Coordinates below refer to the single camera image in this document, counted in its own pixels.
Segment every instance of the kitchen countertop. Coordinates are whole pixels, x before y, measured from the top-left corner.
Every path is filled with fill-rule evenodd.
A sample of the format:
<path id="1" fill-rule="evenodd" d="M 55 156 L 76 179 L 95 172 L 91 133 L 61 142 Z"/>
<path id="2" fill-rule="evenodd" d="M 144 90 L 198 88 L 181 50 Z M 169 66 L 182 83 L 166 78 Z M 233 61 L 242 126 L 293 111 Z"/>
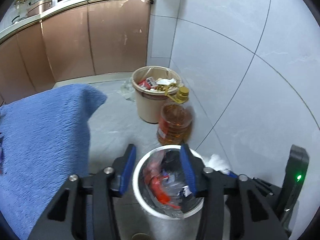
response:
<path id="1" fill-rule="evenodd" d="M 20 27 L 23 27 L 24 25 L 27 25 L 31 22 L 34 22 L 34 21 L 38 21 L 42 18 L 45 18 L 47 17 L 48 15 L 50 14 L 53 14 L 54 12 L 58 11 L 58 10 L 61 10 L 65 7 L 69 7 L 71 5 L 74 5 L 74 4 L 77 4 L 77 3 L 81 3 L 81 2 L 84 2 L 84 1 L 89 1 L 89 0 L 69 0 L 69 1 L 66 1 L 66 2 L 62 2 L 62 3 L 59 3 L 57 4 L 56 6 L 46 10 L 45 12 L 41 13 L 41 14 L 38 14 L 38 15 L 35 15 L 35 16 L 31 16 L 25 20 L 22 20 L 14 25 L 11 25 L 9 26 L 8 28 L 4 29 L 3 31 L 0 32 L 0 39 L 2 39 L 4 36 L 7 36 L 9 35 L 10 33 L 14 32 L 15 30 L 19 29 Z"/>

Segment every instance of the gold bottle cap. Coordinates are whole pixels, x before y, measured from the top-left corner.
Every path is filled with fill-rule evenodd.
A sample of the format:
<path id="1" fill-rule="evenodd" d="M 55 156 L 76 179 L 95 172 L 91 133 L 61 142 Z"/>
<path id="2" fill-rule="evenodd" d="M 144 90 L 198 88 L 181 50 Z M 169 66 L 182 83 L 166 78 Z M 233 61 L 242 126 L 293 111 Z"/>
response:
<path id="1" fill-rule="evenodd" d="M 189 89 L 187 87 L 180 87 L 176 97 L 183 101 L 189 100 Z"/>

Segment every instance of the cooking oil bottle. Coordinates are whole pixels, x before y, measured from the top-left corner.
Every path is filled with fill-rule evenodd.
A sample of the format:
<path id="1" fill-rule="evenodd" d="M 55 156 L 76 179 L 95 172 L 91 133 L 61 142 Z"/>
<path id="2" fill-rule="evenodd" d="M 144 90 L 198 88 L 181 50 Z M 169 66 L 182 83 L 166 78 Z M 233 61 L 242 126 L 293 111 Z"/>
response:
<path id="1" fill-rule="evenodd" d="M 170 96 L 160 112 L 157 137 L 162 145 L 180 144 L 191 133 L 194 116 L 189 100 L 189 89 L 180 87 L 176 95 Z"/>

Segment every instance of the blue fabric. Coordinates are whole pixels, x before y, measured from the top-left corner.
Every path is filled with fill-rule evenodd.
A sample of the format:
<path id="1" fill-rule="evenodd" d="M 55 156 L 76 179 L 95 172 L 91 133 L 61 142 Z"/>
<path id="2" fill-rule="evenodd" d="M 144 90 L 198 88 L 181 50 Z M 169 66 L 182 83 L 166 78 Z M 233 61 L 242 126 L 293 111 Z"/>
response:
<path id="1" fill-rule="evenodd" d="M 92 86 L 77 84 L 0 108 L 0 211 L 21 240 L 70 174 L 88 175 L 87 121 L 106 98 Z"/>

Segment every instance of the tile grout line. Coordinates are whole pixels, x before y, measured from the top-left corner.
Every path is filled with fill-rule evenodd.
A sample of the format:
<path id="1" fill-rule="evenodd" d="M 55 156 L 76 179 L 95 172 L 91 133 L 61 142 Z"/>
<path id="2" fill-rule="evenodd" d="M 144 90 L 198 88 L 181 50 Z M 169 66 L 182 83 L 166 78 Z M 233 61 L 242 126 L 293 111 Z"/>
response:
<path id="1" fill-rule="evenodd" d="M 147 43 L 147 60 L 148 61 L 149 58 L 152 58 L 152 48 L 153 48 L 153 34 L 155 32 L 155 22 L 156 22 L 156 18 L 155 16 L 152 19 L 152 33 L 150 33 L 150 25 L 151 25 L 151 15 L 154 16 L 153 14 L 150 14 L 150 20 L 149 20 L 149 28 L 148 28 L 148 43 Z"/>
<path id="2" fill-rule="evenodd" d="M 208 29 L 208 30 L 210 30 L 210 31 L 213 31 L 213 32 L 215 32 L 215 33 L 217 33 L 217 34 L 219 34 L 219 35 L 221 35 L 221 36 L 223 36 L 223 37 L 225 37 L 225 38 L 227 38 L 227 39 L 235 42 L 236 44 L 238 44 L 238 45 L 240 45 L 241 47 L 243 47 L 243 48 L 247 49 L 248 51 L 250 51 L 251 53 L 254 53 L 253 51 L 251 51 L 250 49 L 248 49 L 248 48 L 245 47 L 244 45 L 240 44 L 239 42 L 237 42 L 237 41 L 229 38 L 229 37 L 226 36 L 226 35 L 223 35 L 222 33 L 217 32 L 217 31 L 215 31 L 215 30 L 213 30 L 213 29 L 210 29 L 210 28 L 208 28 L 208 27 L 206 27 L 206 26 L 203 26 L 203 25 L 201 25 L 201 24 L 194 23 L 194 22 L 191 22 L 191 21 L 188 21 L 188 20 L 185 20 L 185 19 L 178 18 L 178 20 L 182 20 L 182 21 L 185 21 L 185 22 L 193 23 L 193 24 L 195 24 L 195 25 L 198 25 L 198 26 L 200 26 L 200 27 L 203 27 L 203 28 L 206 28 L 206 29 Z"/>
<path id="3" fill-rule="evenodd" d="M 179 68 L 179 66 L 177 65 L 177 63 L 175 63 L 173 60 L 172 60 L 172 62 L 177 66 L 177 68 L 179 69 L 179 71 L 180 71 L 180 72 L 182 72 L 182 71 L 181 71 L 181 69 Z M 191 89 L 191 91 L 193 92 L 193 94 L 195 95 L 196 99 L 198 100 L 199 105 L 201 106 L 202 110 L 203 110 L 203 111 L 204 111 L 204 113 L 205 113 L 205 116 L 206 116 L 206 117 L 208 118 L 208 120 L 211 122 L 211 120 L 210 120 L 210 118 L 208 117 L 208 115 L 207 115 L 206 111 L 204 110 L 204 108 L 203 108 L 202 104 L 200 103 L 199 98 L 197 97 L 197 95 L 196 95 L 196 93 L 194 92 L 194 90 L 191 88 L 191 86 L 190 86 L 189 82 L 188 82 L 188 85 L 189 85 L 189 88 Z"/>
<path id="4" fill-rule="evenodd" d="M 149 59 L 149 55 L 148 55 L 148 50 L 149 50 L 149 35 L 150 35 L 150 23 L 151 23 L 151 7 L 152 7 L 152 4 L 150 4 L 150 7 L 149 7 L 149 12 L 150 12 L 150 15 L 149 15 L 149 24 L 147 24 L 147 36 L 146 36 L 146 40 L 147 40 L 147 51 L 146 51 L 146 66 L 148 65 L 148 59 Z"/>
<path id="5" fill-rule="evenodd" d="M 215 129 L 213 129 L 213 131 L 214 131 L 214 133 L 215 133 L 215 135 L 216 135 L 216 137 L 217 137 L 217 139 L 218 139 L 218 141 L 219 141 L 219 144 L 220 144 L 220 146 L 221 146 L 224 154 L 226 155 L 226 157 L 227 157 L 227 159 L 228 159 L 228 162 L 229 162 L 229 165 L 230 165 L 230 170 L 233 171 L 233 168 L 232 168 L 232 165 L 231 165 L 231 161 L 229 160 L 229 157 L 228 157 L 226 151 L 224 150 L 224 147 L 223 147 L 222 142 L 221 142 L 221 140 L 220 140 L 220 138 L 219 138 L 219 136 L 218 136 L 218 133 L 217 133 L 217 131 L 216 131 Z"/>
<path id="6" fill-rule="evenodd" d="M 155 17 L 165 17 L 165 18 L 172 18 L 172 19 L 177 19 L 177 17 L 171 17 L 171 16 L 162 16 L 162 15 L 155 15 L 150 13 L 150 15 L 155 16 Z"/>
<path id="7" fill-rule="evenodd" d="M 213 128 L 215 127 L 215 125 L 218 123 L 218 121 L 220 120 L 220 118 L 223 116 L 224 112 L 226 111 L 226 109 L 227 109 L 228 106 L 230 105 L 230 103 L 231 103 L 231 101 L 233 100 L 233 98 L 235 97 L 237 91 L 239 90 L 239 87 L 241 86 L 241 84 L 242 84 L 242 82 L 243 82 L 243 80 L 244 80 L 244 78 L 245 78 L 245 76 L 246 76 L 246 74 L 247 74 L 247 72 L 248 72 L 248 70 L 249 70 L 249 68 L 250 68 L 250 66 L 251 66 L 251 63 L 252 63 L 252 61 L 253 61 L 253 59 L 254 59 L 254 56 L 256 55 L 256 52 L 257 52 L 258 47 L 259 47 L 259 44 L 260 44 L 260 42 L 261 42 L 261 39 L 262 39 L 262 36 L 263 36 L 263 33 L 264 33 L 264 29 L 265 29 L 265 27 L 266 27 L 266 25 L 267 25 L 267 20 L 268 20 L 268 16 L 269 16 L 269 12 L 270 12 L 270 7 L 271 7 L 271 0 L 270 0 L 270 2 L 269 2 L 269 8 L 268 8 L 268 12 L 267 12 L 266 21 L 265 21 L 265 23 L 264 23 L 264 27 L 263 27 L 263 30 L 262 30 L 262 33 L 261 33 L 261 36 L 260 36 L 260 39 L 259 39 L 257 48 L 256 48 L 255 52 L 253 53 L 253 57 L 252 57 L 252 59 L 251 59 L 251 61 L 250 61 L 250 63 L 249 63 L 249 66 L 248 66 L 246 72 L 244 73 L 244 76 L 243 76 L 242 80 L 240 81 L 240 83 L 239 83 L 239 85 L 238 85 L 235 93 L 234 93 L 233 96 L 231 97 L 231 99 L 230 99 L 229 103 L 227 104 L 226 108 L 222 111 L 222 114 L 220 115 L 220 117 L 218 118 L 218 120 L 215 122 L 215 124 L 213 125 L 213 127 L 211 128 L 211 130 L 209 131 L 209 133 L 208 133 L 208 134 L 205 136 L 205 138 L 202 140 L 202 142 L 200 143 L 200 145 L 196 148 L 196 150 L 201 146 L 201 144 L 204 142 L 204 140 L 208 137 L 208 135 L 210 134 L 210 132 L 213 130 Z"/>
<path id="8" fill-rule="evenodd" d="M 305 106 L 307 107 L 307 109 L 309 110 L 309 112 L 310 112 L 313 120 L 315 121 L 318 129 L 320 130 L 320 126 L 319 126 L 319 124 L 318 124 L 315 116 L 313 115 L 313 113 L 312 113 L 311 109 L 309 108 L 309 106 L 307 105 L 307 103 L 303 100 L 302 96 L 298 93 L 298 91 L 289 83 L 288 80 L 286 80 L 286 78 L 285 78 L 283 75 L 281 75 L 281 73 L 280 73 L 279 71 L 277 71 L 273 66 L 271 66 L 268 62 L 266 62 L 266 61 L 265 61 L 263 58 L 261 58 L 260 56 L 258 56 L 258 55 L 256 55 L 256 56 L 257 56 L 258 58 L 260 58 L 264 63 L 268 64 L 268 66 L 271 67 L 276 73 L 278 73 L 278 74 L 280 75 L 280 77 L 282 77 L 282 78 L 284 79 L 284 81 L 286 81 L 287 84 L 296 92 L 296 94 L 300 97 L 300 99 L 302 100 L 302 102 L 304 103 L 304 105 L 305 105 Z"/>
<path id="9" fill-rule="evenodd" d="M 174 33 L 173 33 L 170 59 L 172 58 L 173 45 L 174 45 L 174 40 L 175 40 L 175 38 L 176 38 L 176 31 L 177 31 L 177 25 L 178 25 L 178 18 L 179 18 L 179 13 L 180 13 L 180 7 L 181 7 L 181 0 L 179 1 L 179 7 L 178 7 L 178 12 L 177 12 L 177 18 L 176 18 L 176 26 L 175 26 L 175 28 L 174 28 Z"/>

